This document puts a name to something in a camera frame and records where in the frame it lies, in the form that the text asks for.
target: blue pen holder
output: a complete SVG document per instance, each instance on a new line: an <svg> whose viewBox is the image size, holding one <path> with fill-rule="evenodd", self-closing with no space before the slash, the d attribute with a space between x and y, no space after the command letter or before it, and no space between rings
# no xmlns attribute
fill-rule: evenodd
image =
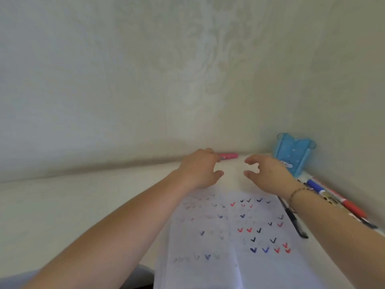
<svg viewBox="0 0 385 289"><path fill-rule="evenodd" d="M310 139L295 139L289 133L279 133L277 138L273 157L280 160L294 177L298 177L310 152L317 145Z"/></svg>

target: stack of paper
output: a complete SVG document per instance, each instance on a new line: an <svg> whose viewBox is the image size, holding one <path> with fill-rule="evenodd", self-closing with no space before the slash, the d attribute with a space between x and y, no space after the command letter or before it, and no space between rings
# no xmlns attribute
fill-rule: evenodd
<svg viewBox="0 0 385 289"><path fill-rule="evenodd" d="M277 197L200 190L171 218L155 289L323 288Z"/></svg>

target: braided bracelet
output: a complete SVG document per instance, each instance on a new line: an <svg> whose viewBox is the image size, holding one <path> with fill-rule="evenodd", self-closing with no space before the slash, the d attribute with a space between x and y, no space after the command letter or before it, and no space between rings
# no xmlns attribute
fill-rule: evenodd
<svg viewBox="0 0 385 289"><path fill-rule="evenodd" d="M299 189L296 189L291 195L290 195L290 198L288 200L288 204L289 204L289 207L291 208L291 201L293 200L293 197L294 195L299 192L299 191L302 191L303 189L307 189L308 191L311 191L311 189L309 188L299 188Z"/></svg>

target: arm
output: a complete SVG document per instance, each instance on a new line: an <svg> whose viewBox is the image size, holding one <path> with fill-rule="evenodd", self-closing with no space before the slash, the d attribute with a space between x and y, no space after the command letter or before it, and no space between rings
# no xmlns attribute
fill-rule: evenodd
<svg viewBox="0 0 385 289"><path fill-rule="evenodd" d="M276 159L253 155L245 162L259 163L259 173L247 170L244 174L268 193L288 201L295 190L303 188ZM385 237L308 190L298 191L291 206L356 288L384 287Z"/></svg>
<svg viewBox="0 0 385 289"><path fill-rule="evenodd" d="M223 175L213 172L219 161L210 148L186 156L177 170L81 235L25 288L119 288L186 194Z"/></svg>

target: black pen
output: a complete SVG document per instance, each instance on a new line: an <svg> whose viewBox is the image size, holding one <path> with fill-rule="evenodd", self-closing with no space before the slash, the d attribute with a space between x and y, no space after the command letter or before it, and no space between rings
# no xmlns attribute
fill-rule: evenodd
<svg viewBox="0 0 385 289"><path fill-rule="evenodd" d="M282 201L282 199L280 197L278 197L278 199L280 200L283 208L285 209L286 214L288 215L291 223L294 225L294 228L296 229L296 231L298 232L300 237L301 238L309 238L308 235L306 234L306 232L303 231L303 229L301 228L301 225L298 222L296 216L293 214L293 212L290 211L290 209L288 207L286 207L286 205L283 203L283 201Z"/></svg>

